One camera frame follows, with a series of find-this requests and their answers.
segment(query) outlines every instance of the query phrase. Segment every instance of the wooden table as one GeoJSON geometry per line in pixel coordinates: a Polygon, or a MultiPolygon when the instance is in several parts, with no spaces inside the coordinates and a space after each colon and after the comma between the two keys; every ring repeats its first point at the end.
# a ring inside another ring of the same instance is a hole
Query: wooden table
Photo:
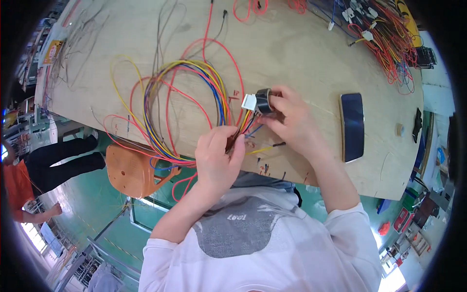
{"type": "MultiPolygon", "coordinates": [[[[82,0],[71,19],[76,19],[86,7],[97,11],[102,2],[104,0],[96,0],[89,6],[90,0],[82,0]]],[[[75,44],[79,52],[68,56],[68,82],[59,78],[49,81],[53,87],[49,90],[52,98],[48,104],[49,110],[101,130],[100,123],[108,114],[128,117],[129,113],[113,88],[109,65],[114,56],[125,54],[135,61],[142,76],[151,74],[161,2],[109,1],[95,19],[96,23],[105,21],[105,24],[92,50],[90,37],[83,37],[75,44]],[[91,107],[98,120],[94,118],[91,107]]],[[[183,3],[183,6],[174,9],[161,38],[165,62],[180,58],[192,41],[204,36],[210,3],[183,3]]],[[[287,84],[295,88],[310,105],[321,131],[339,159],[342,157],[339,97],[343,93],[361,93],[365,112],[365,153],[363,158],[346,164],[345,168],[361,195],[400,199],[418,149],[418,144],[412,140],[411,130],[417,107],[423,107],[420,72],[412,70],[415,93],[402,96],[397,92],[396,85],[388,84],[381,66],[364,44],[358,43],[349,48],[352,40],[337,26],[328,31],[327,23],[322,19],[310,12],[299,15],[287,6],[286,1],[271,1],[266,14],[257,16],[251,12],[249,21],[241,23],[233,16],[232,3],[227,0],[215,1],[209,37],[218,33],[223,10],[226,9],[228,16],[218,40],[235,58],[245,93],[255,93],[274,84],[287,84]],[[396,135],[397,123],[405,126],[405,137],[396,135]]],[[[246,15],[246,7],[246,4],[239,6],[239,16],[246,15]]],[[[163,22],[170,9],[171,5],[166,7],[163,22]]],[[[239,78],[227,53],[220,46],[212,44],[206,48],[206,58],[220,73],[229,96],[241,99],[239,78]]],[[[131,88],[138,77],[129,62],[123,58],[119,60],[113,72],[118,89],[128,104],[131,88]]],[[[64,69],[60,76],[65,76],[64,69]]],[[[196,99],[215,123],[216,105],[203,80],[181,73],[177,75],[174,85],[196,99]]],[[[160,94],[160,120],[164,137],[167,137],[164,114],[166,90],[162,89],[160,94]]],[[[41,100],[41,89],[36,94],[41,100]]],[[[230,105],[233,116],[237,118],[241,100],[231,99],[230,105]]],[[[139,88],[134,95],[133,107],[136,116],[142,120],[139,88]]],[[[153,116],[156,118],[158,115],[157,106],[154,105],[153,116]]],[[[177,152],[193,157],[198,137],[209,129],[204,115],[193,102],[172,93],[169,121],[177,152]]],[[[145,143],[139,131],[124,120],[109,118],[106,127],[113,134],[145,143]]],[[[266,127],[254,136],[249,139],[247,151],[281,142],[266,127]]],[[[313,168],[287,146],[246,156],[242,169],[317,185],[313,168]]]]}

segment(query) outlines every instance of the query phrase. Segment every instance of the black tape roll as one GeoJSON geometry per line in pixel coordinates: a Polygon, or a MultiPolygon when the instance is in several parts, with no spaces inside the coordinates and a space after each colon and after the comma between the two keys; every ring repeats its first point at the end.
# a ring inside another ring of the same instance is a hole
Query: black tape roll
{"type": "Polygon", "coordinates": [[[256,92],[256,107],[261,114],[270,114],[273,112],[269,105],[270,88],[260,89],[256,92]]]}

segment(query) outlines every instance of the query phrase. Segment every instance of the chair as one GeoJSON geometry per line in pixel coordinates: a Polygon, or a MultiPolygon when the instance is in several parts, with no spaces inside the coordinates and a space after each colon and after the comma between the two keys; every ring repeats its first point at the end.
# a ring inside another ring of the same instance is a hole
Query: chair
{"type": "MultiPolygon", "coordinates": [[[[129,143],[122,142],[122,144],[134,147],[129,143]]],[[[151,151],[141,151],[150,155],[154,154],[151,151]]],[[[175,167],[166,177],[156,176],[154,169],[149,164],[150,159],[151,157],[147,155],[117,144],[109,145],[106,149],[106,164],[110,183],[119,192],[135,199],[141,199],[157,191],[181,171],[179,167],[175,167]]],[[[153,158],[152,165],[155,166],[158,160],[158,158],[153,158]]]]}

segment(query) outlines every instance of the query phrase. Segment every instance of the smartphone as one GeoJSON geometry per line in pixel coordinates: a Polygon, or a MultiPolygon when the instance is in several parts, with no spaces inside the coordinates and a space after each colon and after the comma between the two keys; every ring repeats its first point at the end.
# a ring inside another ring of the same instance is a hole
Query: smartphone
{"type": "Polygon", "coordinates": [[[345,163],[363,156],[365,145],[365,117],[360,93],[340,96],[342,121],[342,159],[345,163]]]}

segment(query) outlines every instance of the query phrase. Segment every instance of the gray shirt graphic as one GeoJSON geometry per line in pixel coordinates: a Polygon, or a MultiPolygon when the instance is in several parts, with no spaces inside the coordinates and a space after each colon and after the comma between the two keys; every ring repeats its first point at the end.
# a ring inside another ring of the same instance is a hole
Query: gray shirt graphic
{"type": "Polygon", "coordinates": [[[279,218],[298,217],[297,209],[289,211],[262,198],[243,197],[208,211],[193,229],[199,247],[210,257],[250,255],[266,247],[279,218]]]}

